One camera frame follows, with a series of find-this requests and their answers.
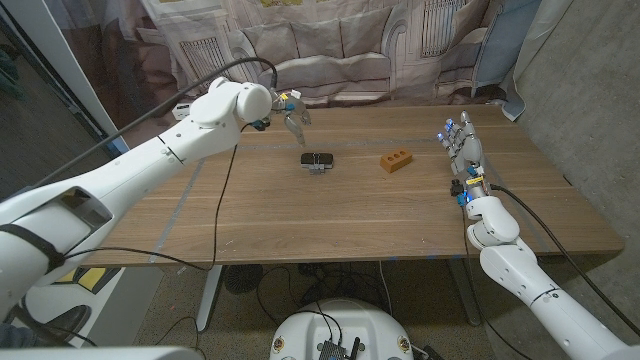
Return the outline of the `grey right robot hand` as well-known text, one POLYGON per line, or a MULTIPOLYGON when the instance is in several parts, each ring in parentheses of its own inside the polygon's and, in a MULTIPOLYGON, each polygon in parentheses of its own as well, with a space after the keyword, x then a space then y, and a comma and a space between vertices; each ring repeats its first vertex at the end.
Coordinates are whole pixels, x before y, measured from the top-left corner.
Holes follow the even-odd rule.
POLYGON ((485 174, 485 158, 471 117, 466 110, 458 122, 447 119, 437 140, 451 160, 454 178, 472 198, 488 196, 490 185, 485 174))

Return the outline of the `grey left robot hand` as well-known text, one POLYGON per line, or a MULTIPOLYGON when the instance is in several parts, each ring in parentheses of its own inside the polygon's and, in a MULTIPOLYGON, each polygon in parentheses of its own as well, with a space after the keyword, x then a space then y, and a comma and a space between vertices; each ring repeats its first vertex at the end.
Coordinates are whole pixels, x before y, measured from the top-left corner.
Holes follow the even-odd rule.
POLYGON ((271 114, 283 116, 285 127, 295 136, 296 141, 302 147, 306 146, 303 125, 311 124, 311 116, 304 102, 300 99, 300 93, 296 90, 277 93, 270 89, 272 98, 271 114))

